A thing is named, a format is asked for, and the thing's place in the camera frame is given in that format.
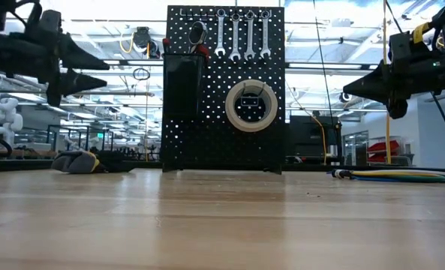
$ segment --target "yellow pole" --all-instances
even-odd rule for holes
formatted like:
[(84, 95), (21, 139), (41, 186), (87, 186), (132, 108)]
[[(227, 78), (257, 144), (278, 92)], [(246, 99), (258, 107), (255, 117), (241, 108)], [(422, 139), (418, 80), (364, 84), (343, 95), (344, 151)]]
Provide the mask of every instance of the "yellow pole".
[[(386, 21), (386, 7), (387, 7), (387, 0), (383, 0), (383, 60), (384, 64), (387, 65), (387, 21)], [(386, 115), (386, 156), (387, 156), (387, 163), (392, 163), (392, 156), (391, 156), (391, 150), (390, 150), (390, 116), (389, 112)]]

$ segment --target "wooden tabletop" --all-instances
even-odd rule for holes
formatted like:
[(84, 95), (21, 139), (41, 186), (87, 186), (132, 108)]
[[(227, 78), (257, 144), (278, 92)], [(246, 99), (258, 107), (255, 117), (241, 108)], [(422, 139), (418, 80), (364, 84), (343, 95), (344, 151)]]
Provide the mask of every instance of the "wooden tabletop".
[(0, 269), (445, 269), (445, 184), (0, 172)]

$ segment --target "roll of tape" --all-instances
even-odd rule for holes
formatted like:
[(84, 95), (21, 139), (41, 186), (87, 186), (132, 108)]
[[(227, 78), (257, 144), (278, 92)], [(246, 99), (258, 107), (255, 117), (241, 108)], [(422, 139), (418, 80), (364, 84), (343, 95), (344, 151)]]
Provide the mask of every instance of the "roll of tape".
[[(244, 94), (260, 93), (260, 98), (266, 105), (266, 111), (261, 120), (256, 122), (247, 122), (238, 117), (236, 113), (236, 101)], [(277, 97), (274, 94), (272, 88), (256, 79), (247, 79), (237, 83), (227, 94), (225, 99), (225, 112), (229, 118), (230, 123), (240, 131), (244, 132), (257, 132), (261, 131), (274, 121), (277, 115)]]

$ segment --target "wrench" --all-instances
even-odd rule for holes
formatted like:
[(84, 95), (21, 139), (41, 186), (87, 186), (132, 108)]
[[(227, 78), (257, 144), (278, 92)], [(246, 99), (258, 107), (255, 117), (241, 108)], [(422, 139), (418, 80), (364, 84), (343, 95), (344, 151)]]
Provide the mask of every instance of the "wrench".
[(232, 30), (233, 30), (233, 36), (232, 36), (232, 53), (229, 55), (230, 60), (233, 62), (236, 62), (240, 60), (240, 53), (239, 53), (239, 19), (240, 16), (237, 13), (234, 13), (231, 17), (232, 19)]
[(262, 50), (260, 51), (260, 56), (267, 60), (268, 57), (270, 57), (270, 49), (269, 49), (269, 18), (270, 18), (270, 13), (265, 10), (262, 12), (262, 14), (260, 15), (262, 17), (262, 32), (263, 32), (263, 36), (262, 36)]
[(219, 19), (218, 33), (217, 33), (217, 48), (215, 48), (214, 53), (217, 56), (225, 56), (225, 49), (224, 49), (224, 45), (222, 43), (222, 41), (224, 39), (225, 10), (223, 10), (223, 9), (217, 10), (217, 17)]
[(254, 33), (254, 12), (252, 12), (252, 10), (250, 10), (249, 12), (247, 12), (247, 14), (245, 15), (245, 17), (247, 18), (247, 51), (244, 53), (244, 58), (246, 61), (249, 61), (249, 56), (251, 57), (251, 59), (254, 59), (255, 56), (255, 52), (252, 49), (252, 37), (253, 37), (253, 33)]

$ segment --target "black container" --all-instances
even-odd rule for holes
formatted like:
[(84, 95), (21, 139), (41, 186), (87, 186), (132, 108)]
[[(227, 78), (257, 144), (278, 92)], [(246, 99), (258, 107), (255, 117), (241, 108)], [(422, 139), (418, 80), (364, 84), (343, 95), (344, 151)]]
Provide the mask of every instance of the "black container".
[(205, 60), (198, 54), (164, 54), (164, 116), (197, 117)]

